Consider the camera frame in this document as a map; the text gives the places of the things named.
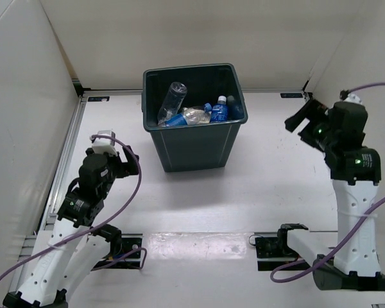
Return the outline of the clear ribbed plastic bottle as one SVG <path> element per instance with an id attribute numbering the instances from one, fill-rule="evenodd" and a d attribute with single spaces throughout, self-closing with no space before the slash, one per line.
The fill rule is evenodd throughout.
<path id="1" fill-rule="evenodd" d="M 157 115 L 158 125 L 177 115 L 186 95 L 187 87 L 183 83 L 175 81 L 169 86 Z"/>

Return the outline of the blue label water bottle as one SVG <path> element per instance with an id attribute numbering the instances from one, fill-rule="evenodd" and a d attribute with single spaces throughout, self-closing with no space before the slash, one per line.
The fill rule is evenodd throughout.
<path id="1" fill-rule="evenodd" d="M 158 125 L 159 127 L 174 127 L 174 126 L 186 126 L 182 125 L 182 115 L 181 113 L 175 115 L 171 119 L 164 121 Z"/>

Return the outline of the clear bottle blue label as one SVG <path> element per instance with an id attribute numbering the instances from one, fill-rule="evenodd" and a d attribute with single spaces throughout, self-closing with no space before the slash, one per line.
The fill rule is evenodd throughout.
<path id="1" fill-rule="evenodd" d="M 227 98 L 225 96 L 219 96 L 217 103 L 212 107 L 210 115 L 211 123 L 222 123 L 228 119 L 228 106 Z"/>

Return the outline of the large clear plastic bottle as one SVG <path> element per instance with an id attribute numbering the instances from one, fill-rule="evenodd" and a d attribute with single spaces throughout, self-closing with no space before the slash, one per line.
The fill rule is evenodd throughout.
<path id="1" fill-rule="evenodd" d="M 184 108 L 181 112 L 182 125 L 208 124 L 210 123 L 211 112 L 212 106 L 208 103 L 202 106 Z"/>

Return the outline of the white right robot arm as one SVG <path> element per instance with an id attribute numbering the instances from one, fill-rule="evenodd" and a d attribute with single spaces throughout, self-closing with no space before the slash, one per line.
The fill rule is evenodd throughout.
<path id="1" fill-rule="evenodd" d="M 276 251 L 289 257 L 294 252 L 309 265 L 317 288 L 323 291 L 385 292 L 376 249 L 374 202 L 381 181 L 381 158 L 363 145 L 368 119 L 358 99 L 344 99 L 328 108 L 315 99 L 285 121 L 293 132 L 303 120 L 301 141 L 321 151 L 336 195 L 338 244 L 329 249 L 302 224 L 283 224 Z"/>

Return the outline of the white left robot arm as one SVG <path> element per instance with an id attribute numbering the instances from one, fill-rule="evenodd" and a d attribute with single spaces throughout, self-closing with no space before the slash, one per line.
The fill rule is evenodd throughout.
<path id="1" fill-rule="evenodd" d="M 37 260 L 29 277 L 7 293 L 4 307 L 67 307 L 78 285 L 104 257 L 122 249 L 122 232 L 109 222 L 94 225 L 115 180 L 141 174 L 139 156 L 122 147 L 126 161 L 111 143 L 93 143 L 69 185 L 47 248 L 27 261 Z"/>

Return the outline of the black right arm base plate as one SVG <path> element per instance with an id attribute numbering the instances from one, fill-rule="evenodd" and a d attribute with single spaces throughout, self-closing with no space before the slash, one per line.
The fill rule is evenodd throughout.
<path id="1" fill-rule="evenodd" d="M 258 271 L 272 271 L 281 265 L 302 259 L 292 250 L 281 249 L 277 237 L 255 236 L 254 245 Z"/>

